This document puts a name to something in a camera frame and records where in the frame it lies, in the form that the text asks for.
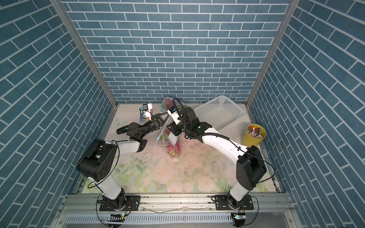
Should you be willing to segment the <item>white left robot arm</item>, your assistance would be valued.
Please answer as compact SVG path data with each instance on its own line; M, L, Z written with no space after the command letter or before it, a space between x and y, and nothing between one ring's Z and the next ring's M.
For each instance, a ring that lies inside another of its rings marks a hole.
M122 141L104 141L95 139L79 159L76 169L88 177L93 186L102 191L102 202L112 211L121 211L126 208L125 191L114 178L112 172L118 165L121 155L141 152L147 140L144 137L159 130L167 121L167 112L152 115L144 124L130 123L117 129L117 134L126 134L129 139Z

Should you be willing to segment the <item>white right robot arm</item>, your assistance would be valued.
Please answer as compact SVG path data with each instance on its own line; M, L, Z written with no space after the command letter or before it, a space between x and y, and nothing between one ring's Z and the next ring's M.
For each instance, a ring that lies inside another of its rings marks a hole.
M267 172L260 150L254 145L246 147L220 134L207 122L201 122L190 107L182 111L173 107L167 113L173 120L167 128L173 135L185 133L186 138L199 140L215 148L236 164L236 183L228 191L226 200L232 209L240 209L242 199Z

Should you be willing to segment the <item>clear zip-top bag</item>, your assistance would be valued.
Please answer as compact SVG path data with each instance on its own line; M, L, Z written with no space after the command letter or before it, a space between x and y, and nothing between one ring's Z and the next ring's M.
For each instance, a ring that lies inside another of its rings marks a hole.
M175 136L167 126L174 123L172 118L167 115L165 123L156 139L155 146L159 149L164 149L170 157L178 157L180 155L179 137Z

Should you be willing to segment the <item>pink dragon fruit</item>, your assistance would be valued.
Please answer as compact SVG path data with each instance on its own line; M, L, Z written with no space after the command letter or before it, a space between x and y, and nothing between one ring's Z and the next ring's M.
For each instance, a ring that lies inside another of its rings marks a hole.
M168 146L167 152L170 156L179 156L180 155L180 141L179 137L175 136L173 133L168 135Z

